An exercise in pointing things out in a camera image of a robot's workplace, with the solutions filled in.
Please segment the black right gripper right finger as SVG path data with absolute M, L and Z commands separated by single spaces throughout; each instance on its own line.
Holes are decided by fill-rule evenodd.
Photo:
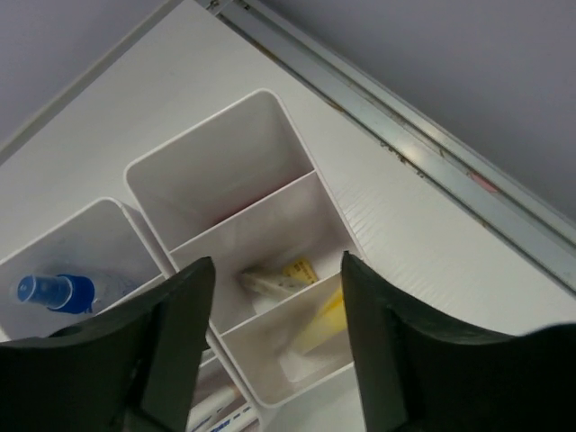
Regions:
M 575 327 L 512 336 L 454 318 L 358 256 L 341 276 L 369 431 L 572 431 Z

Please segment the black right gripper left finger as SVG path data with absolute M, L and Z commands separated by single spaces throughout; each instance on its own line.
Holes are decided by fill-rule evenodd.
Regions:
M 48 337 L 1 345 L 3 431 L 183 431 L 215 288 L 201 257 Z

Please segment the pink-capped white marker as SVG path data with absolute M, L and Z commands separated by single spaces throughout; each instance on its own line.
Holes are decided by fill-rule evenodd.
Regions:
M 257 422 L 257 414 L 244 403 L 226 416 L 223 413 L 240 398 L 235 385 L 224 385 L 195 404 L 189 412 L 186 431 L 244 431 Z

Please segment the yellow highlighter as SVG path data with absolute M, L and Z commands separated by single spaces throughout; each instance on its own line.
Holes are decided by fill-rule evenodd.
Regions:
M 344 294 L 342 287 L 338 287 L 298 333 L 292 342 L 292 348 L 305 355 L 346 329 Z

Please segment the clear spray bottle blue cap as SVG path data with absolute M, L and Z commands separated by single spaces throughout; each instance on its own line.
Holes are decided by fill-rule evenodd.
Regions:
M 138 286 L 126 276 L 102 270 L 27 274 L 15 286 L 15 297 L 19 303 L 56 313 L 94 315 Z

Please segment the white eraser block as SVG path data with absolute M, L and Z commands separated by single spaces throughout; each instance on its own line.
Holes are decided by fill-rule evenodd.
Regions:
M 238 281 L 243 288 L 278 301 L 306 287 L 305 282 L 264 269 L 247 270 L 239 275 Z

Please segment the yellow eraser block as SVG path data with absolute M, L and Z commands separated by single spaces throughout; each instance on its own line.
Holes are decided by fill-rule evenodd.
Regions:
M 286 265 L 283 268 L 282 273 L 283 275 L 298 280 L 306 285 L 315 284 L 319 280 L 311 265 L 311 261 L 303 256 Z

